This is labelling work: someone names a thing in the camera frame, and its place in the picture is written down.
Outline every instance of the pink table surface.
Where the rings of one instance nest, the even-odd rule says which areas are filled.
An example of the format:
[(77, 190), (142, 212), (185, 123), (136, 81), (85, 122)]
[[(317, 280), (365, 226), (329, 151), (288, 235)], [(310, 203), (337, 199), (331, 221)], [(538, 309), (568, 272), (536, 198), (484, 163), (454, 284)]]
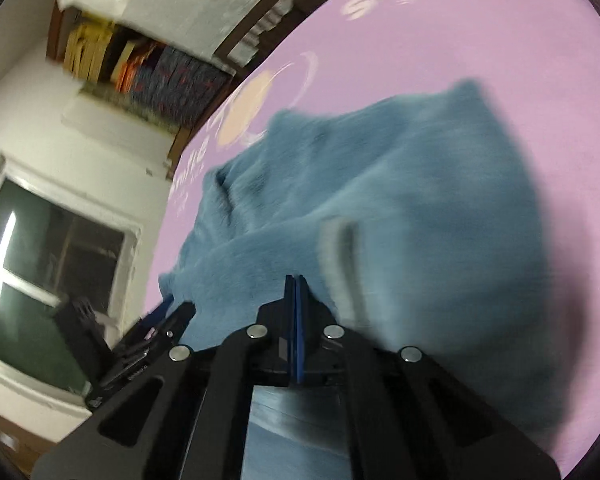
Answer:
[(203, 174), (260, 138), (277, 110), (341, 114), (468, 76), (483, 84), (538, 184), (554, 304), (567, 310), (565, 298), (586, 299), (582, 311), (555, 316), (566, 320), (574, 361), (570, 408), (552, 450), (566, 475), (600, 433), (600, 18), (587, 0), (328, 1), (185, 150), (145, 309), (160, 301), (158, 274), (175, 263), (193, 227)]

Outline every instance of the white window frame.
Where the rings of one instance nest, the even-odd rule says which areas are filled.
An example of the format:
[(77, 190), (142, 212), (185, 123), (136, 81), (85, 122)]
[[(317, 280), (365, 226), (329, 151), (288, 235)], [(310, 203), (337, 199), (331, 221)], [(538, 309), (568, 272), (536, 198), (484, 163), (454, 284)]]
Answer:
[[(133, 275), (133, 261), (141, 235), (141, 225), (97, 202), (87, 194), (53, 182), (16, 160), (1, 155), (0, 189), (5, 179), (11, 180), (23, 189), (68, 211), (124, 233), (125, 238), (111, 286), (108, 315), (96, 313), (96, 320), (105, 328), (105, 340), (110, 346), (113, 346), (121, 336), (120, 326), (124, 319), (125, 297)], [(57, 307), (61, 301), (52, 293), (23, 280), (8, 270), (0, 268), (0, 277), (5, 284), (51, 307)], [(40, 400), (40, 395), (42, 395), (69, 404), (84, 406), (81, 396), (43, 383), (1, 360), (0, 382), (34, 400)]]

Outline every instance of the blue towel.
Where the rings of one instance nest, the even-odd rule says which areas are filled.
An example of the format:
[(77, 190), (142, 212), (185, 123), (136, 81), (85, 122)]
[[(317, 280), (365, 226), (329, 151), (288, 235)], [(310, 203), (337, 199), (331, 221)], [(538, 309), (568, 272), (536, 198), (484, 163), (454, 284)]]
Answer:
[(203, 192), (160, 277), (197, 305), (183, 343), (220, 344), (303, 274), (344, 326), (420, 347), (545, 442), (562, 396), (538, 202), (475, 82), (334, 118), (280, 112)]

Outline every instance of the silver screw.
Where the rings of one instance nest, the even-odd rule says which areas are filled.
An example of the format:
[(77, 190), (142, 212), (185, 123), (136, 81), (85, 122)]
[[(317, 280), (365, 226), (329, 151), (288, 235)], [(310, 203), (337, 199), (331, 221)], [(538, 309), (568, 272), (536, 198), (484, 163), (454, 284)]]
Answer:
[(253, 339), (260, 339), (267, 335), (267, 327), (264, 325), (251, 325), (247, 329), (247, 335)]
[(400, 350), (400, 358), (408, 363), (417, 363), (422, 359), (422, 352), (415, 346), (405, 346)]
[(184, 345), (174, 346), (169, 350), (169, 357), (172, 361), (184, 361), (191, 355), (191, 350)]
[(329, 339), (340, 339), (344, 336), (344, 329), (340, 325), (329, 325), (324, 327), (322, 333)]

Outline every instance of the wall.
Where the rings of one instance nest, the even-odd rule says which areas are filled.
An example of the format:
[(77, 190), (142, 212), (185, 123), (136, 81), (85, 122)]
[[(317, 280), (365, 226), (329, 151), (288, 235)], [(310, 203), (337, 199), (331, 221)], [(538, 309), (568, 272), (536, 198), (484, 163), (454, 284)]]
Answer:
[(54, 0), (5, 0), (0, 6), (0, 79), (46, 36)]
[[(40, 42), (0, 82), (0, 153), (138, 222), (141, 237), (126, 297), (124, 325), (142, 312), (146, 279), (169, 184), (61, 123), (80, 83), (45, 60)], [(86, 411), (49, 398), (22, 396), (0, 383), (0, 415), (48, 440), (59, 440)]]

